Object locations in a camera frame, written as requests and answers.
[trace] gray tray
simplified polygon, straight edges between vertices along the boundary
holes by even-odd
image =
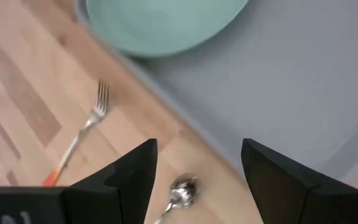
[[[87,26],[81,2],[77,10]],[[358,1],[250,0],[195,49],[122,59],[239,174],[247,137],[358,179]]]

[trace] fork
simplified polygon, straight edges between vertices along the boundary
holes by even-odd
[[[86,121],[83,128],[78,131],[77,136],[74,137],[73,141],[70,144],[70,147],[66,150],[62,158],[60,159],[59,164],[49,173],[47,178],[42,182],[44,187],[52,187],[56,184],[60,174],[63,169],[66,167],[67,162],[71,155],[74,152],[74,149],[77,147],[78,143],[83,139],[85,134],[92,128],[95,124],[98,124],[107,114],[109,108],[109,86],[106,82],[99,80],[98,85],[98,97],[96,103],[93,106],[89,118]]]

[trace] wooden surface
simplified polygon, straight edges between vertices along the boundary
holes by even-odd
[[[69,0],[0,0],[0,185],[39,185],[94,104],[97,81],[111,87],[112,110],[74,153],[58,185],[70,185],[148,138],[159,157],[146,223],[168,186],[193,172],[202,193],[169,223],[262,223],[244,180],[122,64],[76,23]]]

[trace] spoon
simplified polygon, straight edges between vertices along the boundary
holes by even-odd
[[[154,222],[160,224],[173,208],[188,208],[194,203],[200,192],[200,183],[193,174],[183,174],[174,180],[170,186],[169,204],[161,217]]]

